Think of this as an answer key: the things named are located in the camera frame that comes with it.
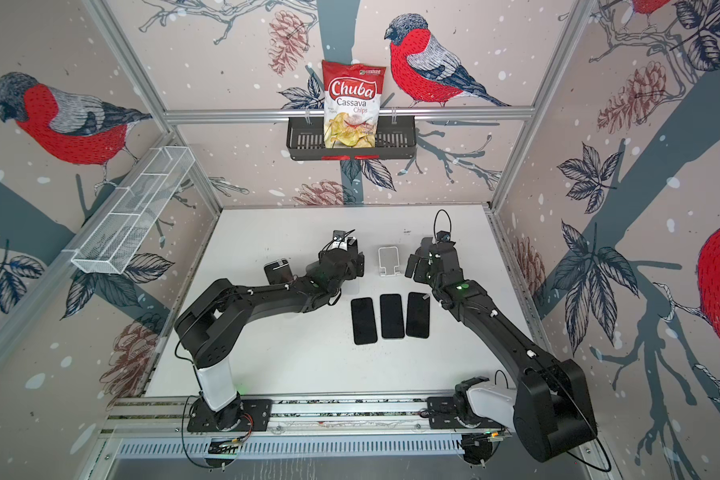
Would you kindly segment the blue-edged phone with sticker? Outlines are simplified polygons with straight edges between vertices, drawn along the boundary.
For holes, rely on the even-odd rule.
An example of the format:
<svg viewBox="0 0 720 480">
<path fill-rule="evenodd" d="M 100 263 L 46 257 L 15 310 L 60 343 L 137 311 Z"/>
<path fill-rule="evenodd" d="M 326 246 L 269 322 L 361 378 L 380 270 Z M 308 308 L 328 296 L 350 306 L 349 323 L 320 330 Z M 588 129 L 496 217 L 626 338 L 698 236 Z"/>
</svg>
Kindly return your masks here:
<svg viewBox="0 0 720 480">
<path fill-rule="evenodd" d="M 270 285 L 289 283 L 293 280 L 293 273 L 287 259 L 279 259 L 267 263 L 264 273 Z"/>
</svg>

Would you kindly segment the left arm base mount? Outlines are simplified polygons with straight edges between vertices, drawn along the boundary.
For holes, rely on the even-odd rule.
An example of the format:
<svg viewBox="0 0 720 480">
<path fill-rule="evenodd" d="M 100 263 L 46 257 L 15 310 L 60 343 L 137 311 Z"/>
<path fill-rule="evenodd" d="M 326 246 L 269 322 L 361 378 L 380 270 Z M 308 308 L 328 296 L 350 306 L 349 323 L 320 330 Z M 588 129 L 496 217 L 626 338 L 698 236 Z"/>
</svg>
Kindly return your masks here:
<svg viewBox="0 0 720 480">
<path fill-rule="evenodd" d="M 190 433 L 263 432 L 267 430 L 273 401 L 268 398 L 235 398 L 220 411 L 213 411 L 200 397 L 188 408 L 186 430 Z"/>
</svg>

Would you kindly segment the black wall basket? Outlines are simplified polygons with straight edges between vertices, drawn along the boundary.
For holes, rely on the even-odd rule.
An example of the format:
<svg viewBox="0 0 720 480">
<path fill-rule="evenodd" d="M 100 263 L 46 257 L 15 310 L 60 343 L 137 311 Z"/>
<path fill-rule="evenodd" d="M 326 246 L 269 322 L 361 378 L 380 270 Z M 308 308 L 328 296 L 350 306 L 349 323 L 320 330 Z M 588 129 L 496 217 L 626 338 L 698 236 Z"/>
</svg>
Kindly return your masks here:
<svg viewBox="0 0 720 480">
<path fill-rule="evenodd" d="M 417 148 L 415 120 L 382 116 L 375 125 L 351 125 L 341 114 L 325 126 L 322 117 L 290 118 L 286 146 L 297 161 L 410 159 Z"/>
</svg>

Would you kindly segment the Chuba cassava chips bag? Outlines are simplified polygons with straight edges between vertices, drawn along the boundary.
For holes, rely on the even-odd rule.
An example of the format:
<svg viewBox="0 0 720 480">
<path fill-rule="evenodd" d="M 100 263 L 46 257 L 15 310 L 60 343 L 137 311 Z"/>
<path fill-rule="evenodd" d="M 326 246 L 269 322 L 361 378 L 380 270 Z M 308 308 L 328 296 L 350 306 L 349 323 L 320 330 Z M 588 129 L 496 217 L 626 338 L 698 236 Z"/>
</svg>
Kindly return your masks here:
<svg viewBox="0 0 720 480">
<path fill-rule="evenodd" d="M 326 148 L 374 148 L 385 67 L 324 60 Z"/>
</svg>

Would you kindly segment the silver-edged black phone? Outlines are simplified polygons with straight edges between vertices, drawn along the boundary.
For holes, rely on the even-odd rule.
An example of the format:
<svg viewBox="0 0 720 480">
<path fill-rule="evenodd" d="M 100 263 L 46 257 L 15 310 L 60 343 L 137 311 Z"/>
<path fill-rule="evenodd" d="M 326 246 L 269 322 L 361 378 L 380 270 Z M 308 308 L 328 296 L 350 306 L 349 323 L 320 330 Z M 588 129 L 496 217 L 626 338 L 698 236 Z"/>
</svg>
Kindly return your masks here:
<svg viewBox="0 0 720 480">
<path fill-rule="evenodd" d="M 370 297 L 351 300 L 353 341 L 355 345 L 368 345 L 378 341 L 373 299 Z"/>
</svg>

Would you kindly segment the white phone stand right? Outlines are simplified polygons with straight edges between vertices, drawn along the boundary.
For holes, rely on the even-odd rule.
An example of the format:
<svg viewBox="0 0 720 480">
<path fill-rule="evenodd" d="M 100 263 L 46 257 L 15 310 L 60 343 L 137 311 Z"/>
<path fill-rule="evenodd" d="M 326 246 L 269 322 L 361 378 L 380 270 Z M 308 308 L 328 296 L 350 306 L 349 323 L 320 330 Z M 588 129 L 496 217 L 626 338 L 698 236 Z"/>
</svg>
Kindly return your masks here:
<svg viewBox="0 0 720 480">
<path fill-rule="evenodd" d="M 381 277 L 392 277 L 401 274 L 399 249 L 397 246 L 381 246 L 378 249 L 378 266 Z"/>
</svg>

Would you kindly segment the green-edged black phone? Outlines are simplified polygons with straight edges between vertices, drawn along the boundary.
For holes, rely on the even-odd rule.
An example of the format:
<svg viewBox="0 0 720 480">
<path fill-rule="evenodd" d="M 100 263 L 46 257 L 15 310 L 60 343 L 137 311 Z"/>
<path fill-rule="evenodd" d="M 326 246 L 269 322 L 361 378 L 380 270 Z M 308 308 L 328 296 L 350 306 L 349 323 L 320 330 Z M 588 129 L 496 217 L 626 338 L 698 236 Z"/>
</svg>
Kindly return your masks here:
<svg viewBox="0 0 720 480">
<path fill-rule="evenodd" d="M 380 296 L 381 334 L 384 339 L 405 337 L 402 297 L 400 294 Z"/>
</svg>

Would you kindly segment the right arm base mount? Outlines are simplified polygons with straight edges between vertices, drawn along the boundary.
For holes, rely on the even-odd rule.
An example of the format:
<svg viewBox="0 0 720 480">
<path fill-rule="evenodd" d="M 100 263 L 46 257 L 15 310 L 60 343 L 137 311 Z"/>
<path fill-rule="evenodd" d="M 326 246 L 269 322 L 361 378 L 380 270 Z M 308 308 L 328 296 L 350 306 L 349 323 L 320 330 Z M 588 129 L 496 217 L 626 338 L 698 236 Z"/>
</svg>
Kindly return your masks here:
<svg viewBox="0 0 720 480">
<path fill-rule="evenodd" d="M 514 430 L 515 391 L 508 383 L 502 387 L 490 378 L 477 376 L 463 380 L 451 396 L 428 397 L 417 414 L 432 429 Z"/>
</svg>

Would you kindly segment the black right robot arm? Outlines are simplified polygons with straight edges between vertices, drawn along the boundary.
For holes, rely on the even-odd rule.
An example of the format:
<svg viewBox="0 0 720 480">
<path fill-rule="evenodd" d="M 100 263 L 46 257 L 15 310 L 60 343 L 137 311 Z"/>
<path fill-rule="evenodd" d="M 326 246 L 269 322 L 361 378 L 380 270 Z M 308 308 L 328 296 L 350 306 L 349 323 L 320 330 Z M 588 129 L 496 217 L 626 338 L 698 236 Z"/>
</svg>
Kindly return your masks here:
<svg viewBox="0 0 720 480">
<path fill-rule="evenodd" d="M 582 368 L 573 360 L 558 360 L 534 343 L 500 311 L 479 283 L 464 277 L 448 233 L 423 238 L 409 256 L 405 276 L 428 285 L 441 307 L 474 332 L 513 379 L 514 400 L 507 408 L 508 421 L 499 418 L 499 404 L 506 396 L 490 388 L 475 394 L 478 383 L 467 389 L 472 413 L 515 432 L 539 462 L 597 439 Z"/>
</svg>

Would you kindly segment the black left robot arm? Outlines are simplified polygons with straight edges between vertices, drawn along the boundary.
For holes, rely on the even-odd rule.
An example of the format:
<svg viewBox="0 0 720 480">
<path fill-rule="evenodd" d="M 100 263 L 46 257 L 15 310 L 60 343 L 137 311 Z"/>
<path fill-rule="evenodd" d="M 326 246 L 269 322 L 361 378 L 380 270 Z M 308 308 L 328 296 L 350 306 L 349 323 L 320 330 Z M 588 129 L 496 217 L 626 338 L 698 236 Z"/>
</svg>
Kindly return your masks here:
<svg viewBox="0 0 720 480">
<path fill-rule="evenodd" d="M 349 232 L 335 232 L 302 276 L 256 287 L 234 285 L 226 278 L 212 282 L 174 325 L 178 344 L 190 355 L 202 404 L 214 414 L 237 417 L 241 398 L 228 356 L 244 327 L 271 316 L 334 305 L 343 284 L 364 275 L 364 265 L 357 239 Z"/>
</svg>

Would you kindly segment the black phone with label sticker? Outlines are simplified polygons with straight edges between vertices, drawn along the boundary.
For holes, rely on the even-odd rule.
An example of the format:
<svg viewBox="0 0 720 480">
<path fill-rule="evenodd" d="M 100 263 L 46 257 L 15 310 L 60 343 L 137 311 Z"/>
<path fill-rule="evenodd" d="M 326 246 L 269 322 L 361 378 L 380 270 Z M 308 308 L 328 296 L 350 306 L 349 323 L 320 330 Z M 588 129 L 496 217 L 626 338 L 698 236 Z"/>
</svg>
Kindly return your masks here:
<svg viewBox="0 0 720 480">
<path fill-rule="evenodd" d="M 430 335 L 430 295 L 410 292 L 407 298 L 405 332 L 408 337 L 427 339 Z"/>
</svg>

